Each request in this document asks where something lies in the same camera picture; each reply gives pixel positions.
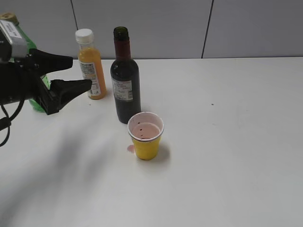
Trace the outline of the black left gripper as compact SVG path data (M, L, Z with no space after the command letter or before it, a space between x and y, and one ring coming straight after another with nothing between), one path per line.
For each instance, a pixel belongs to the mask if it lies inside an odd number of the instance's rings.
M50 89L35 78L45 74L67 70L73 66L73 58L50 54L38 49L30 49L25 58L0 65L0 105L18 103L16 111L21 111L24 102L34 98L47 115L58 113L70 101L91 89L90 79L51 81Z

